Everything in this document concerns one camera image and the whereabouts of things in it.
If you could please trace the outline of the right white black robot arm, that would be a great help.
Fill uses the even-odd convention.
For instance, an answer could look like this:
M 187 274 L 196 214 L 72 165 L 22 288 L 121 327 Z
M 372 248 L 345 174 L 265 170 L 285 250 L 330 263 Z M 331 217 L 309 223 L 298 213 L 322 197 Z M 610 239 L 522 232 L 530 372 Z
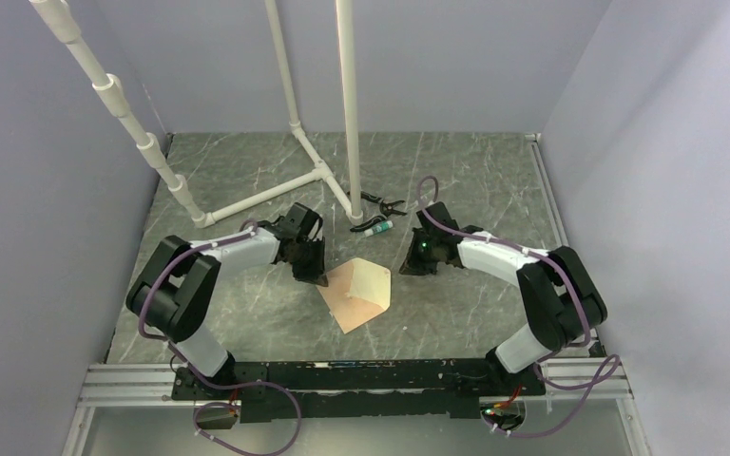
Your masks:
M 606 304 L 572 248 L 530 249 L 473 225 L 461 228 L 441 201 L 416 214 L 420 225 L 413 231 L 401 274 L 434 275 L 446 264 L 493 276 L 521 294 L 525 325 L 487 354 L 491 364 L 486 381 L 494 392 L 512 392 L 524 370 L 583 342 L 606 321 Z

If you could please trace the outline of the green white glue stick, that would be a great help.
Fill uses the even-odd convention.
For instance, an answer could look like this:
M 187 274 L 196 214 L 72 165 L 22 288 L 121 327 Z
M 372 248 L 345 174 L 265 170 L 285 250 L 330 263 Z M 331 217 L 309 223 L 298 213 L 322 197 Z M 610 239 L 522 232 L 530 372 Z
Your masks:
M 393 228 L 394 228 L 394 223 L 391 220 L 384 220 L 384 221 L 380 221 L 379 223 L 373 225 L 370 228 L 367 228 L 363 232 L 363 235 L 365 237 L 371 237 L 371 236 L 374 236 L 374 235 L 378 235 L 378 234 L 384 233 L 384 232 L 386 232 L 388 230 L 391 230 Z

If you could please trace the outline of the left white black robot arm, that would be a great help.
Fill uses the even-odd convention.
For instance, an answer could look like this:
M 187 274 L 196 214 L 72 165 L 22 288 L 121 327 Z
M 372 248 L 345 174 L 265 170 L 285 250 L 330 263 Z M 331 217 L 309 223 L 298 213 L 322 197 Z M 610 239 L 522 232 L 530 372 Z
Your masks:
M 131 285 L 125 305 L 137 316 L 142 337 L 168 343 L 199 373 L 198 387 L 221 399 L 235 386 L 236 360 L 205 322 L 220 275 L 283 262 L 294 280 L 325 287 L 322 227 L 319 213 L 295 203 L 273 221 L 247 220 L 230 236 L 165 237 Z

